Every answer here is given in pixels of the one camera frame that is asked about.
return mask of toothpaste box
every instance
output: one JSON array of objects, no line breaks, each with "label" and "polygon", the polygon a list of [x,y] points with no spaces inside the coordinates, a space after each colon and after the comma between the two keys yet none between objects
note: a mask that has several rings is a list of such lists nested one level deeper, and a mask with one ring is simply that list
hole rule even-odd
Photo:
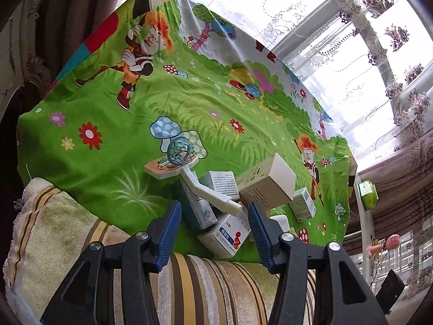
[{"label": "toothpaste box", "polygon": [[195,230],[204,230],[216,223],[217,218],[208,201],[194,194],[180,178],[174,183],[176,198],[182,204],[182,218]]},{"label": "toothpaste box", "polygon": [[311,219],[316,214],[316,206],[306,187],[295,191],[290,207],[298,222]]},{"label": "toothpaste box", "polygon": [[274,154],[236,178],[242,202],[259,202],[265,211],[290,203],[296,174],[284,159]]},{"label": "toothpaste box", "polygon": [[248,211],[242,205],[237,216],[221,213],[217,219],[216,225],[210,231],[198,235],[197,238],[216,257],[231,258],[250,234]]},{"label": "toothpaste box", "polygon": [[240,199],[232,171],[209,171],[201,176],[199,181],[214,191],[232,197],[233,201]]}]

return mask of pink flower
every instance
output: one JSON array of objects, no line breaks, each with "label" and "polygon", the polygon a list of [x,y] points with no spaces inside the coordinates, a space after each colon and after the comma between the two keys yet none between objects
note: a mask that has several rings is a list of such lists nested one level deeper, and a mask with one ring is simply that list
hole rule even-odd
[{"label": "pink flower", "polygon": [[219,115],[218,115],[217,112],[215,112],[215,111],[209,111],[209,113],[210,113],[213,117],[215,117],[215,118],[219,118]]},{"label": "pink flower", "polygon": [[64,126],[65,118],[66,116],[64,116],[61,112],[54,112],[50,115],[50,121],[59,127]]}]

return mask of beige plush fabric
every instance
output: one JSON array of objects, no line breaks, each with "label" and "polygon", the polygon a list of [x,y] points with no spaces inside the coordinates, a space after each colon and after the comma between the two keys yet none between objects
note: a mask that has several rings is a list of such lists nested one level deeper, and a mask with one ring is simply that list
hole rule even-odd
[{"label": "beige plush fabric", "polygon": [[[12,310],[24,325],[35,325],[89,243],[121,243],[129,235],[99,220],[41,178],[31,180],[23,202],[4,277]],[[161,273],[150,277],[161,325],[266,324],[278,279],[261,264],[213,261],[177,253],[171,255]],[[305,325],[313,322],[315,288],[315,273],[309,271]],[[123,324],[120,270],[114,272],[113,299],[115,324]]]}]

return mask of cartoon boot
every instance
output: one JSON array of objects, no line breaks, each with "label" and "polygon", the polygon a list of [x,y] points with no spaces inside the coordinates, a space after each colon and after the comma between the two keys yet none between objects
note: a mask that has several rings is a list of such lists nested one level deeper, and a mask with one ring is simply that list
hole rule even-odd
[{"label": "cartoon boot", "polygon": [[129,110],[129,99],[131,97],[131,92],[135,91],[135,85],[123,81],[122,86],[123,88],[117,96],[117,102],[125,110]]}]

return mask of silver bolt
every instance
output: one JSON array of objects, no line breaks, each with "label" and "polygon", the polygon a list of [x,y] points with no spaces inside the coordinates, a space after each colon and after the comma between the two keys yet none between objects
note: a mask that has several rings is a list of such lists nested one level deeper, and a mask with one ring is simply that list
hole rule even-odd
[{"label": "silver bolt", "polygon": [[147,239],[148,237],[149,237],[149,235],[148,235],[148,233],[145,232],[145,231],[141,231],[141,232],[138,232],[138,233],[136,234],[136,239],[137,239],[137,240],[141,240],[141,241],[143,241],[143,240]]},{"label": "silver bolt", "polygon": [[331,242],[329,243],[329,248],[332,249],[333,251],[339,251],[340,245],[337,242]]},{"label": "silver bolt", "polygon": [[281,235],[281,238],[283,239],[283,240],[285,240],[285,241],[287,241],[287,242],[290,242],[290,241],[293,241],[293,239],[294,239],[294,236],[293,236],[293,234],[291,234],[291,233],[283,233],[282,235]]},{"label": "silver bolt", "polygon": [[100,242],[92,242],[90,243],[90,250],[97,251],[101,249],[102,244]]}]

